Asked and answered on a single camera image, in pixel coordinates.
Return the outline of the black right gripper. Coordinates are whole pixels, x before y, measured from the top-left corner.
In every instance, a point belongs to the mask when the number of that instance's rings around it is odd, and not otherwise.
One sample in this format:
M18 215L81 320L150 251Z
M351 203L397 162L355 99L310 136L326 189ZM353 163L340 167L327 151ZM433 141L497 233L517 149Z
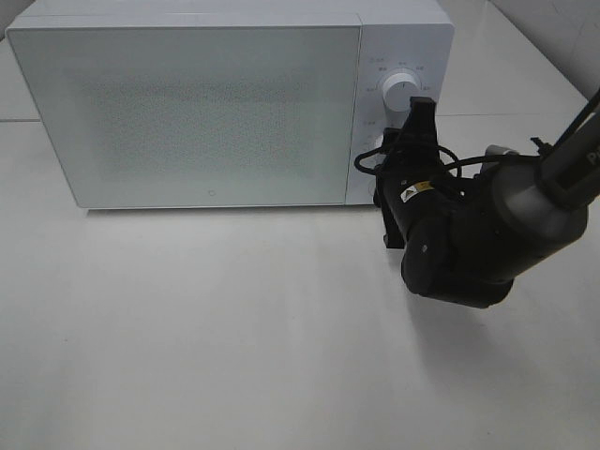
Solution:
M434 182L454 182L461 175L460 167L445 167L444 156L452 163L457 163L458 157L438 144L435 112L432 98L411 97L402 129L388 127L383 132L382 145L377 149L383 159L373 167L373 201L382 212L387 248L404 248L420 220L443 215L451 196Z

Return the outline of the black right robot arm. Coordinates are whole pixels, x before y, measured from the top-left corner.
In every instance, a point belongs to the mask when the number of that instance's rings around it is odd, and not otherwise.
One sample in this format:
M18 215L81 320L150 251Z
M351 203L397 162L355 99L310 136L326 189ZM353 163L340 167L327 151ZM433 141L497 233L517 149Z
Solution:
M517 276L577 241L599 193L599 100L534 156L490 146L460 173L437 140L434 100L413 97L401 128L383 134L374 202L383 241L403 253L410 292L470 308L509 294Z

